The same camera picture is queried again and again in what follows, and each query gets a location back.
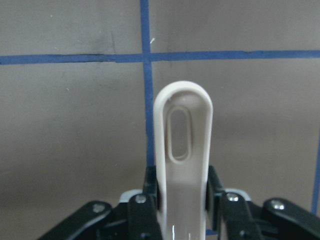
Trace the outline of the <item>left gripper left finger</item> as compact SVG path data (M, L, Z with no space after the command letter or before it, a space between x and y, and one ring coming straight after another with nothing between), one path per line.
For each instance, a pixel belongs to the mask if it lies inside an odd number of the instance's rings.
M156 167L148 166L142 190L122 194L116 207L90 201L40 236L41 240L161 240Z

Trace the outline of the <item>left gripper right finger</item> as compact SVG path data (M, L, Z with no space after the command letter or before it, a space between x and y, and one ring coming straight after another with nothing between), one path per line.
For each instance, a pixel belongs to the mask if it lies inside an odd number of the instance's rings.
M226 189L211 165L208 168L205 209L211 229L220 240L318 240L320 219L280 197L255 204L246 193Z

